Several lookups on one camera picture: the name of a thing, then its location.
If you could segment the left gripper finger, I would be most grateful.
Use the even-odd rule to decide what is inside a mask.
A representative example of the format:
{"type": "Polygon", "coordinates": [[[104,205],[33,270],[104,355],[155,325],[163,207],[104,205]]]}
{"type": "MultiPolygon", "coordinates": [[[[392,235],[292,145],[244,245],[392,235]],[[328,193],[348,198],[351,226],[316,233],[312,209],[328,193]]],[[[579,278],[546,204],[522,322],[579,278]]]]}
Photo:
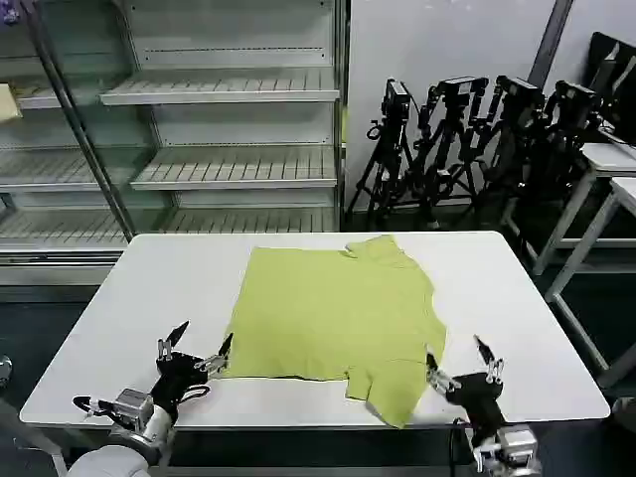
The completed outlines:
{"type": "Polygon", "coordinates": [[[228,364],[230,350],[232,346],[234,334],[230,333],[218,352],[195,365],[195,368],[201,372],[221,372],[228,364]]]}
{"type": "Polygon", "coordinates": [[[183,337],[189,325],[190,322],[186,321],[174,328],[165,339],[158,340],[158,360],[172,359],[173,350],[183,337]]]}

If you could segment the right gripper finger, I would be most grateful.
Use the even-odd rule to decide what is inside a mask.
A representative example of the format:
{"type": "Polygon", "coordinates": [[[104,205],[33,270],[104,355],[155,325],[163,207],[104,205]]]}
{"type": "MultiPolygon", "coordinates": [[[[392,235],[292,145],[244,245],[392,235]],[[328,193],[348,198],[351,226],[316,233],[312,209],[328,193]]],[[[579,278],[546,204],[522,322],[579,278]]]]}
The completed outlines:
{"type": "Polygon", "coordinates": [[[441,371],[431,352],[426,353],[426,381],[438,393],[452,393],[458,389],[458,383],[441,371]]]}
{"type": "Polygon", "coordinates": [[[486,367],[486,382],[489,384],[501,384],[504,369],[504,360],[496,358],[491,348],[477,335],[474,336],[478,351],[486,367]]]}

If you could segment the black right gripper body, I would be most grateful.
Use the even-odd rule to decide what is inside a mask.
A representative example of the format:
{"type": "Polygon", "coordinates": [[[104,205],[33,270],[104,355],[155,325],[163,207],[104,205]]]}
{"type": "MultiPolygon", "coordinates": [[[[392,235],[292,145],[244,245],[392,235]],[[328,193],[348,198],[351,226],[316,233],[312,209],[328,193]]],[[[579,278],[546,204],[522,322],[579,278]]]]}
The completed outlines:
{"type": "Polygon", "coordinates": [[[453,378],[455,385],[445,393],[446,400],[465,409],[473,429],[473,443],[483,443],[494,437],[506,420],[497,399],[503,391],[501,382],[487,381],[486,373],[474,373],[453,378]]]}

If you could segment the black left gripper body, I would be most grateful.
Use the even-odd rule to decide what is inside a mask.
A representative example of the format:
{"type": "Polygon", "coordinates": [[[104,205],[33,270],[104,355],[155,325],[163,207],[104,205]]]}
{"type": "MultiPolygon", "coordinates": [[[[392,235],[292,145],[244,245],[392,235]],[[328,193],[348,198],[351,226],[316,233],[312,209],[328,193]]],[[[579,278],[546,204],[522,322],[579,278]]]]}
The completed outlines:
{"type": "Polygon", "coordinates": [[[171,421],[178,420],[178,407],[181,403],[202,398],[209,391],[207,385],[208,373],[199,364],[202,358],[173,352],[171,359],[156,361],[159,379],[152,388],[150,395],[153,403],[165,410],[171,421]]]}

